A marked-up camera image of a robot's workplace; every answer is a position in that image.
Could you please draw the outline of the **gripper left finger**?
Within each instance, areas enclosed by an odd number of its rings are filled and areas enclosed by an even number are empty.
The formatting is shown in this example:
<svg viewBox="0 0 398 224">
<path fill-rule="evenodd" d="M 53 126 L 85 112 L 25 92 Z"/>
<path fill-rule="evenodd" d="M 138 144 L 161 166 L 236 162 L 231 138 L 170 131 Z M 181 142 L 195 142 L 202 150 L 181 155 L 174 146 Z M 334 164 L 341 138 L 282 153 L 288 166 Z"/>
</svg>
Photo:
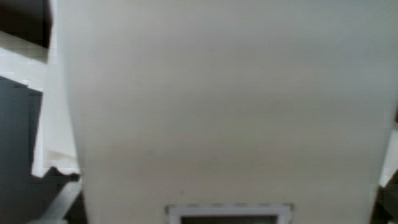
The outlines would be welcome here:
<svg viewBox="0 0 398 224">
<path fill-rule="evenodd" d="M 87 224 L 80 177 L 66 183 L 35 224 Z"/>
</svg>

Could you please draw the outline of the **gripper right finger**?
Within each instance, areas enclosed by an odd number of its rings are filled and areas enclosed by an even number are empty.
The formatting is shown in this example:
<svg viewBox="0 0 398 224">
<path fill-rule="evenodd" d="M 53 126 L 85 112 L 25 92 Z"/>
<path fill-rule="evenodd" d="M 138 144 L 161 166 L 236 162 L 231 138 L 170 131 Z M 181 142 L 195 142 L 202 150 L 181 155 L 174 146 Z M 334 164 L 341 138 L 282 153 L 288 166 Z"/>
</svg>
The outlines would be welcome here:
<svg viewBox="0 0 398 224">
<path fill-rule="evenodd" d="M 398 224 L 398 185 L 378 189 L 371 224 Z"/>
</svg>

